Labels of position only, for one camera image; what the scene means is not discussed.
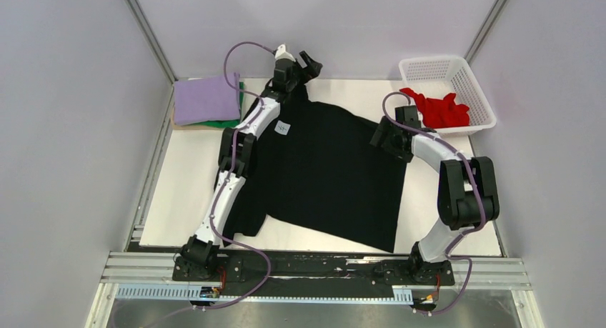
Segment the black t shirt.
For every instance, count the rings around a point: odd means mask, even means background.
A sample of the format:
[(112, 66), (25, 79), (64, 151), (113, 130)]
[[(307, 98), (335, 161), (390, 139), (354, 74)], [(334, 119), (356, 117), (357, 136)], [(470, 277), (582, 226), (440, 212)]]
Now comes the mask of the black t shirt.
[(298, 86), (257, 141), (224, 236), (256, 236), (272, 217), (393, 252), (407, 165), (372, 146), (376, 129)]

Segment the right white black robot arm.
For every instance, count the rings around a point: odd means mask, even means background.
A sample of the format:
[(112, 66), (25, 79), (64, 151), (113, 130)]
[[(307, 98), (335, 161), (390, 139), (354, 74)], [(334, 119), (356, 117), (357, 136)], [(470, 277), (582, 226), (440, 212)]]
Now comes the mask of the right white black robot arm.
[(426, 283), (445, 271), (452, 250), (469, 234), (478, 232), (500, 214), (495, 168), (489, 157), (470, 157), (439, 134), (422, 128), (415, 106), (401, 106), (396, 117), (385, 114), (371, 145), (396, 158), (420, 159), (439, 176), (438, 220), (411, 250), (408, 273)]

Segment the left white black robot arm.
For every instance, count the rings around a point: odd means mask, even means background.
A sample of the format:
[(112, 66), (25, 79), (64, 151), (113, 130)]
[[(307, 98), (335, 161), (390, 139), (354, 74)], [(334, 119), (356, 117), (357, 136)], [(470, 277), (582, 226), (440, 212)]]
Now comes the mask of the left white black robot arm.
[(237, 195), (257, 166), (258, 138), (277, 119), (282, 107), (292, 100), (294, 91), (317, 78), (323, 67), (306, 51), (295, 57), (282, 45), (275, 51), (274, 58), (273, 77), (249, 113), (236, 127), (222, 133), (212, 201), (202, 223), (180, 249), (175, 259), (175, 274), (202, 280), (210, 280), (217, 275), (219, 248), (223, 243), (232, 243), (224, 235), (224, 228)]

